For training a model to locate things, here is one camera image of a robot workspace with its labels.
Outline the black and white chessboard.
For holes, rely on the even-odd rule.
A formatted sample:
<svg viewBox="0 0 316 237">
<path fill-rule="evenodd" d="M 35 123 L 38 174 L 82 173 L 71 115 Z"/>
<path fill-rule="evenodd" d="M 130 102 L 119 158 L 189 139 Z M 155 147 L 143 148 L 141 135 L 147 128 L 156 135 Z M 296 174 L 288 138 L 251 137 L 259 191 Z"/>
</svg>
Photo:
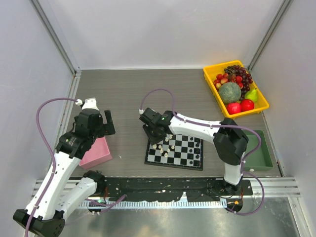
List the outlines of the black and white chessboard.
<svg viewBox="0 0 316 237">
<path fill-rule="evenodd" d="M 203 143 L 193 136 L 168 135 L 157 144 L 148 143 L 144 163 L 202 171 Z"/>
</svg>

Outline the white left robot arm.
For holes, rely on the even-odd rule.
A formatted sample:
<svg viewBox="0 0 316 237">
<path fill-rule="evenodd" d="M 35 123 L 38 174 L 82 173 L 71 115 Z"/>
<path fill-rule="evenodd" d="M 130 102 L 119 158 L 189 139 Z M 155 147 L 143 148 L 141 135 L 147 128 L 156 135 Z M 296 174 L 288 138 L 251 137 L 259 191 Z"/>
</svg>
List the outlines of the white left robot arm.
<svg viewBox="0 0 316 237">
<path fill-rule="evenodd" d="M 106 189 L 105 177 L 88 171 L 65 196 L 63 189 L 84 154 L 98 138 L 113 135 L 115 128 L 110 110 L 104 111 L 107 122 L 96 109 L 83 109 L 75 117 L 73 129 L 59 139 L 54 153 L 55 162 L 32 201 L 24 209 L 17 209 L 13 220 L 27 232 L 40 237 L 57 237 L 66 220 L 77 206 L 90 195 L 101 196 Z"/>
</svg>

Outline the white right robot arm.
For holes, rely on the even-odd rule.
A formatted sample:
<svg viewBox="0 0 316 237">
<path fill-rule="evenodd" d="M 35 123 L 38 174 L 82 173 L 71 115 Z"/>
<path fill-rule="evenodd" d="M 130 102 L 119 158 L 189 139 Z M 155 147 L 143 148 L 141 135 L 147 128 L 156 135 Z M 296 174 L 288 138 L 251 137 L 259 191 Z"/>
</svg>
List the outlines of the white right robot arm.
<svg viewBox="0 0 316 237">
<path fill-rule="evenodd" d="M 140 109 L 139 114 L 152 145 L 163 141 L 167 135 L 186 135 L 213 144 L 218 157 L 224 162 L 224 191 L 234 195 L 241 190 L 242 159 L 248 138 L 232 119 L 206 121 L 172 111 L 160 114 L 151 108 Z"/>
</svg>

